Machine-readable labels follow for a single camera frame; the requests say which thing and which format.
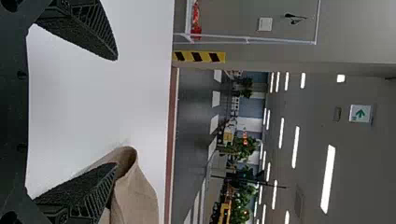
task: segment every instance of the beige trousers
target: beige trousers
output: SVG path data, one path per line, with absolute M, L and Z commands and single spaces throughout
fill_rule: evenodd
M 134 148 L 116 148 L 78 175 L 108 162 L 118 164 L 116 184 L 111 210 L 105 209 L 99 224 L 158 224 L 157 195 L 139 168 Z

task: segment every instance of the light fixture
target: light fixture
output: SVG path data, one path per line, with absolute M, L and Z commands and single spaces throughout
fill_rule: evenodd
M 274 73 L 271 74 L 271 86 L 270 86 L 270 93 L 274 90 Z
M 254 203 L 254 217 L 257 215 L 257 201 Z
M 262 186 L 260 186 L 260 192 L 259 192 L 259 204 L 262 204 Z
M 264 117 L 262 118 L 262 125 L 265 125 L 266 119 L 267 119 L 267 108 L 264 108 Z
M 285 224 L 289 224 L 289 222 L 290 222 L 290 214 L 289 214 L 289 211 L 286 211 Z
M 277 180 L 274 183 L 274 193 L 273 193 L 273 203 L 272 203 L 273 210 L 275 210 L 275 205 L 276 205 L 276 192 L 277 192 Z
M 262 159 L 262 148 L 263 148 L 263 143 L 260 145 L 260 160 Z
M 262 157 L 262 170 L 265 170 L 265 160 L 267 158 L 267 151 L 264 150 L 264 155 Z
M 271 174 L 271 162 L 268 162 L 267 165 L 267 177 L 265 178 L 265 181 L 270 181 L 270 174 Z
M 263 207 L 262 207 L 262 224 L 265 224 L 265 213 L 266 213 L 266 210 L 267 210 L 267 205 L 265 204 Z
M 289 72 L 286 73 L 285 77 L 285 91 L 287 91 L 289 88 Z
M 301 89 L 305 88 L 305 76 L 306 73 L 301 73 L 301 84 L 300 84 Z
M 337 75 L 337 82 L 342 83 L 346 81 L 346 75 Z
M 271 110 L 268 110 L 268 114 L 267 114 L 267 127 L 266 127 L 266 130 L 267 130 L 267 131 L 270 129 L 270 118 L 271 118 Z
M 284 125 L 285 125 L 285 119 L 282 118 L 282 119 L 280 119 L 280 132 L 279 132 L 279 144 L 278 144 L 279 149 L 282 148 L 282 143 L 283 143 L 283 127 L 284 127 Z
M 298 152 L 298 143 L 300 141 L 300 127 L 296 127 L 296 131 L 294 134 L 294 145 L 293 145 L 293 155 L 291 157 L 291 167 L 293 169 L 296 168 L 296 162 L 297 162 L 297 152 Z
M 335 160 L 335 147 L 329 145 L 327 152 L 327 160 L 326 160 L 326 170 L 324 173 L 324 180 L 323 180 L 323 190 L 320 201 L 320 208 L 323 210 L 325 214 L 327 214 L 329 210 L 330 193 L 332 190 L 332 171 L 334 169 L 334 160 Z
M 279 80 L 280 80 L 280 72 L 276 73 L 276 88 L 275 91 L 279 92 Z

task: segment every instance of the sign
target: sign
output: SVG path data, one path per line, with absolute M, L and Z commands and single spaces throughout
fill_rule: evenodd
M 373 107 L 370 105 L 351 105 L 349 122 L 371 123 Z

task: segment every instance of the yellow and black striped marking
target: yellow and black striped marking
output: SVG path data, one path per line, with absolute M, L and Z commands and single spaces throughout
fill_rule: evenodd
M 225 63 L 225 52 L 176 50 L 172 60 L 186 63 Z

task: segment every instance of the fire extinguisher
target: fire extinguisher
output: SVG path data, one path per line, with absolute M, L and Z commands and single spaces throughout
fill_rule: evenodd
M 191 25 L 192 34 L 200 35 L 202 33 L 202 27 L 199 24 L 199 19 L 200 19 L 200 8 L 198 2 L 196 2 L 192 7 L 192 25 Z M 201 40 L 200 36 L 193 36 L 192 38 L 194 40 Z

